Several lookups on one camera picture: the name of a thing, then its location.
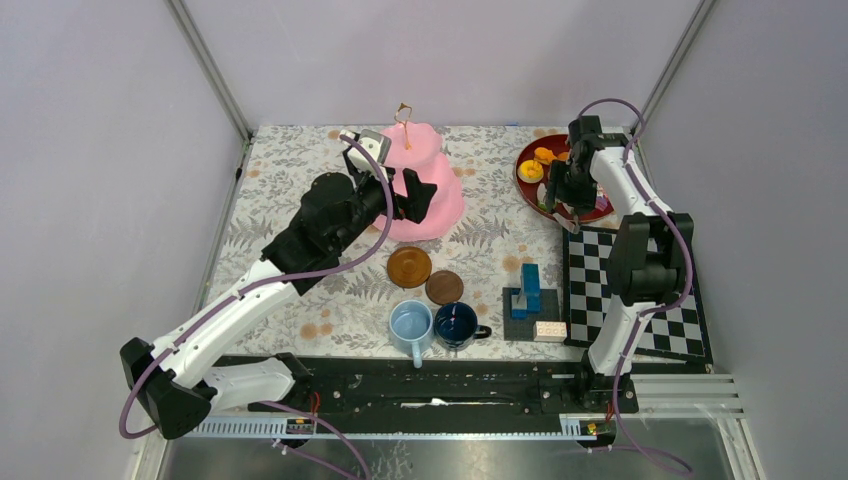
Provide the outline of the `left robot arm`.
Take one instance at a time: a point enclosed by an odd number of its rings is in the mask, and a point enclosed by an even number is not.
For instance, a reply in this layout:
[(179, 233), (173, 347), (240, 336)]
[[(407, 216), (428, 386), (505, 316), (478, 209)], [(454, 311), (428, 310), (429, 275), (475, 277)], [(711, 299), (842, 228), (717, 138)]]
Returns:
[(248, 331), (322, 278), (343, 271), (340, 256), (381, 215), (421, 222), (437, 187), (402, 171), (405, 193), (391, 188), (393, 169), (374, 174), (347, 165), (347, 173), (320, 175), (300, 208), (248, 271), (212, 304), (154, 342), (128, 340), (119, 356), (130, 389), (127, 407), (139, 403), (166, 439), (194, 430), (212, 412), (289, 394), (295, 377), (284, 361), (216, 367)]

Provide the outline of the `pink three-tier cake stand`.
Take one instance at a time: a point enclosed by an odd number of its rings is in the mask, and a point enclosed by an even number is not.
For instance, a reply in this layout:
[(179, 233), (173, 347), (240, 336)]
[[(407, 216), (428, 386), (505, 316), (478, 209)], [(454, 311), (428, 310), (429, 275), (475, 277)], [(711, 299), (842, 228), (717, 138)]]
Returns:
[(391, 140), (385, 166), (394, 171), (396, 212), (389, 237), (397, 242), (443, 236), (465, 207), (461, 182), (442, 151), (442, 135), (429, 123), (413, 122), (411, 113), (411, 107), (400, 105), (395, 124), (381, 131)]

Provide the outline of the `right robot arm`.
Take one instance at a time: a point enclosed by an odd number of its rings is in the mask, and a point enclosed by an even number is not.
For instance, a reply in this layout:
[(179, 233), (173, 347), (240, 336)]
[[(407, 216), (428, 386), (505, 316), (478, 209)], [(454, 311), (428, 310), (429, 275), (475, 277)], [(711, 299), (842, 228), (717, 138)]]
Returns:
[(599, 117), (573, 120), (568, 145), (567, 160), (550, 165), (544, 205), (551, 210), (562, 203), (581, 215), (603, 190), (620, 218), (607, 262), (609, 310), (587, 352), (592, 376), (620, 376), (629, 371), (650, 319), (677, 307), (691, 290), (694, 222), (660, 199), (637, 165), (632, 141), (604, 132)]

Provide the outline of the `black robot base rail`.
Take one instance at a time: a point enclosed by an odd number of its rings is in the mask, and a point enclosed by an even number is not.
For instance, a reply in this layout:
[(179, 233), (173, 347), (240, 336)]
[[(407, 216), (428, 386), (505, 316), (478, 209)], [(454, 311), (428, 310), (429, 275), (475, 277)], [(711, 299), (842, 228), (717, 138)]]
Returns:
[(294, 386), (281, 404), (350, 434), (553, 434), (565, 415), (611, 420), (635, 413), (629, 378), (612, 398), (579, 362), (294, 356), (281, 360)]

